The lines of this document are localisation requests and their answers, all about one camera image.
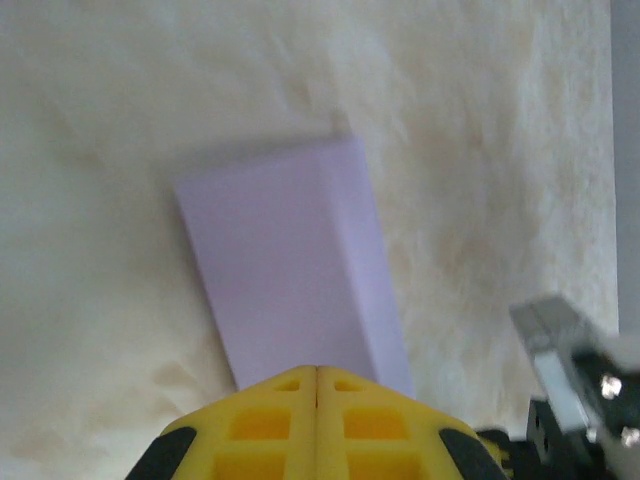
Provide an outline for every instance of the rectangular block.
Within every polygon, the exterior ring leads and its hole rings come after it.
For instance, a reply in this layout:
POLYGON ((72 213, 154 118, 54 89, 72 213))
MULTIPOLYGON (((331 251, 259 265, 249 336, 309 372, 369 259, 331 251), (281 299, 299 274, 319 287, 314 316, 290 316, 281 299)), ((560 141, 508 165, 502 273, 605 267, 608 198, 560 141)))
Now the rectangular block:
POLYGON ((176 193, 238 388, 312 364, 414 396, 357 139, 190 174, 176 193))

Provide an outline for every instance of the black rubber pad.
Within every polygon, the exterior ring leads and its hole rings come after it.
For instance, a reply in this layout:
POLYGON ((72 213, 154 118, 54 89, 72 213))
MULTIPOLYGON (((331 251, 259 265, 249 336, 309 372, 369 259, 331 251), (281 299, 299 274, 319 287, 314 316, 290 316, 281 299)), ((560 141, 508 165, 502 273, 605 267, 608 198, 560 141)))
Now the black rubber pad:
POLYGON ((194 438, 196 430, 191 427, 156 438, 126 480, 171 480, 194 438))
POLYGON ((502 469, 476 438, 458 430, 440 430, 440 439, 464 480, 506 480, 502 469))

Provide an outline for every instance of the black mechanical part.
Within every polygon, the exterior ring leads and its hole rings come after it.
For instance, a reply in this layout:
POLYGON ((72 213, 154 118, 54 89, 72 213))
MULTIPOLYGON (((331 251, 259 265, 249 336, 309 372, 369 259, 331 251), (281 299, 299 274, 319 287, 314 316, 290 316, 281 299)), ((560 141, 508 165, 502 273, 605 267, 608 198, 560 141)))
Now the black mechanical part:
POLYGON ((513 480, 604 480, 604 452, 582 433, 563 435, 549 403, 531 400, 527 437, 513 441, 502 430, 477 432, 509 454, 502 468, 513 471, 513 480))
POLYGON ((573 362, 590 405, 609 432, 620 437, 623 429, 640 429, 640 373, 624 372, 608 357, 595 351, 576 353, 573 362), (603 381, 614 379, 618 393, 607 395, 603 381))
POLYGON ((171 480, 196 438, 196 430, 182 427, 156 438, 126 480, 171 480))
POLYGON ((464 480, 506 480, 504 472, 477 439, 453 428, 440 430, 440 439, 464 480))

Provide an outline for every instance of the metal screw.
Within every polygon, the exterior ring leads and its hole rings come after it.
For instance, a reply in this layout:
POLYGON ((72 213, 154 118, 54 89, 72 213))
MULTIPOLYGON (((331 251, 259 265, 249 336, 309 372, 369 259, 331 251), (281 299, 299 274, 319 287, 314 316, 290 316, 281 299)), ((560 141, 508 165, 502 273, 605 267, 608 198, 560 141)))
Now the metal screw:
POLYGON ((603 375, 600 380, 600 393, 603 398, 613 400, 622 391, 622 381, 613 375, 603 375))
POLYGON ((587 428, 585 436, 589 443, 596 443, 598 441, 598 430, 596 428, 587 428))
POLYGON ((624 427, 620 434, 622 445, 627 448, 635 447, 640 444, 640 430, 637 428, 624 427))

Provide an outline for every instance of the white fluffy rug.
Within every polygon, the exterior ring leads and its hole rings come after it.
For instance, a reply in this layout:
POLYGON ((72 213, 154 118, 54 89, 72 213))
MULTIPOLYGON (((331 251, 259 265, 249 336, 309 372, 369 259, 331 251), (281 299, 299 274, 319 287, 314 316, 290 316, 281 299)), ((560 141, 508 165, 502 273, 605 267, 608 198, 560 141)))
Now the white fluffy rug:
POLYGON ((507 307, 615 330, 606 0, 0 2, 0 477, 122 478, 233 390, 168 177, 366 144, 419 399, 522 430, 507 307))

